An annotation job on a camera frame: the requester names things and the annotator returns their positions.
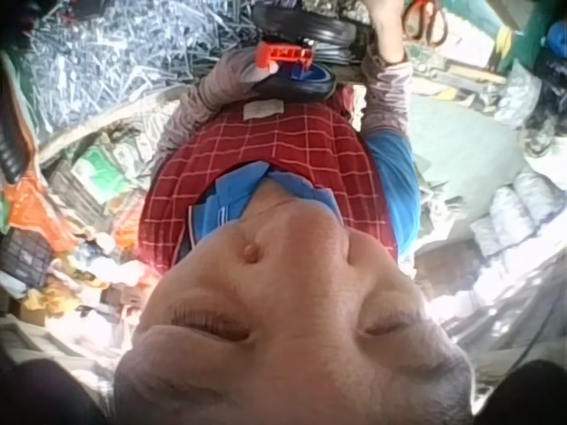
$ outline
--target pile of metal nails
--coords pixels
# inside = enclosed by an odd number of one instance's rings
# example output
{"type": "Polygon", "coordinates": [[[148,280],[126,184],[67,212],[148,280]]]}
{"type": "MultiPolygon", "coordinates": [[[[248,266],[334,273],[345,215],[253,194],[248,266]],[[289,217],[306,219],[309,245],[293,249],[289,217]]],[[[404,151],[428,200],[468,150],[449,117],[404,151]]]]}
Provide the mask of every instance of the pile of metal nails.
{"type": "Polygon", "coordinates": [[[20,61],[42,134],[76,127],[117,104],[206,75],[227,50],[256,43],[252,0],[114,0],[103,17],[55,9],[20,61]]]}

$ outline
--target blue shirt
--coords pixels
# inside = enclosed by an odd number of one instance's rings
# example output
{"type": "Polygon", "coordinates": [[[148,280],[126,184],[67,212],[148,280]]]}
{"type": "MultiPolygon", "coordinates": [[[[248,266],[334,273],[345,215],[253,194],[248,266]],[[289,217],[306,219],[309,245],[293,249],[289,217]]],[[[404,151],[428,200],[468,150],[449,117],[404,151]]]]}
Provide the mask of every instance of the blue shirt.
{"type": "MultiPolygon", "coordinates": [[[[392,130],[378,130],[364,138],[380,173],[398,253],[403,255],[417,238],[421,214],[411,146],[406,137],[392,130]]],[[[193,242],[207,237],[227,221],[240,218],[263,178],[274,180],[296,197],[327,205],[342,220],[330,189],[316,189],[301,176],[276,171],[268,163],[258,161],[217,179],[204,203],[192,207],[193,242]]]]}

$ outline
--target white label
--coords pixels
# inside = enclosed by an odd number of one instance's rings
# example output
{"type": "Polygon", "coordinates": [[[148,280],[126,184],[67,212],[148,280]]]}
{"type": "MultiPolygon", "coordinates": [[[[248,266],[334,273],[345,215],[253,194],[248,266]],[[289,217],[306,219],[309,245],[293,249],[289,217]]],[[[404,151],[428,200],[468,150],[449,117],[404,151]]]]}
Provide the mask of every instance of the white label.
{"type": "Polygon", "coordinates": [[[277,99],[259,100],[245,104],[244,119],[266,118],[284,112],[284,102],[277,99]]]}

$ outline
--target orange bag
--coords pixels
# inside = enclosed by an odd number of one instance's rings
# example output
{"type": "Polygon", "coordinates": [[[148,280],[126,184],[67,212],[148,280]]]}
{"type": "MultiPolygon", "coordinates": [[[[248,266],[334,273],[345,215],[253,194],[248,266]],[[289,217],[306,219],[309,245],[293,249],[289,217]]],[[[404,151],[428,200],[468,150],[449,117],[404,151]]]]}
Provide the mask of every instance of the orange bag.
{"type": "Polygon", "coordinates": [[[11,204],[8,224],[41,234],[57,252],[74,251],[79,245],[73,229],[45,197],[46,189],[39,182],[33,167],[28,168],[18,184],[7,185],[4,196],[11,204]]]}
{"type": "Polygon", "coordinates": [[[137,247],[138,224],[144,209],[144,195],[135,192],[124,207],[124,212],[116,220],[113,237],[116,245],[123,251],[132,251],[137,247]]]}

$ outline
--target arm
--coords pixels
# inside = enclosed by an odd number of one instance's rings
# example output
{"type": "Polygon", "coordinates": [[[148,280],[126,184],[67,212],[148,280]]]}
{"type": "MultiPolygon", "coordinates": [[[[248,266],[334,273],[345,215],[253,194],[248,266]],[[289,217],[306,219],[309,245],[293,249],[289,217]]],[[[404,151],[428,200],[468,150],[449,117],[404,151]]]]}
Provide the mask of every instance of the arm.
{"type": "Polygon", "coordinates": [[[401,25],[402,0],[365,0],[376,34],[362,61],[366,79],[364,135],[389,128],[406,135],[413,70],[401,25]]]}
{"type": "Polygon", "coordinates": [[[362,62],[367,106],[362,135],[377,165],[399,255],[407,253],[420,226],[420,196],[408,140],[412,66],[403,46],[402,0],[365,0],[376,39],[362,62]]]}
{"type": "Polygon", "coordinates": [[[152,177],[155,177],[161,166],[217,112],[218,110],[205,106],[196,86],[189,86],[159,138],[158,148],[153,157],[152,177]]]}
{"type": "Polygon", "coordinates": [[[153,176],[198,129],[219,113],[226,104],[254,96],[252,87],[277,71],[256,68],[255,48],[233,50],[224,55],[210,74],[197,86],[189,86],[167,122],[154,155],[153,176]]]}

